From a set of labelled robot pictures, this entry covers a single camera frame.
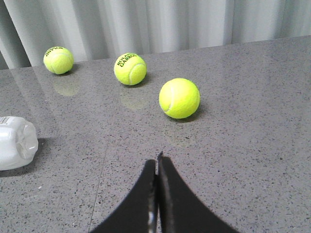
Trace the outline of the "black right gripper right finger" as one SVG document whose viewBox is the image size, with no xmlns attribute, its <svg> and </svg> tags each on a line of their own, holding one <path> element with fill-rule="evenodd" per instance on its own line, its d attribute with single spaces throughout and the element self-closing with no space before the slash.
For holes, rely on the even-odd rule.
<svg viewBox="0 0 311 233">
<path fill-rule="evenodd" d="M 170 157 L 158 156 L 158 203 L 163 233 L 236 233 L 181 178 Z"/>
</svg>

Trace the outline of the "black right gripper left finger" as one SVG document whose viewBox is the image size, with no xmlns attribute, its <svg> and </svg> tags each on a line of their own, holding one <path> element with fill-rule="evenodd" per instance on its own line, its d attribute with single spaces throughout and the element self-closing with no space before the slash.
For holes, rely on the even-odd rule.
<svg viewBox="0 0 311 233">
<path fill-rule="evenodd" d="M 157 224 L 156 162 L 146 161 L 136 184 L 116 210 L 93 233 L 155 233 Z"/>
</svg>

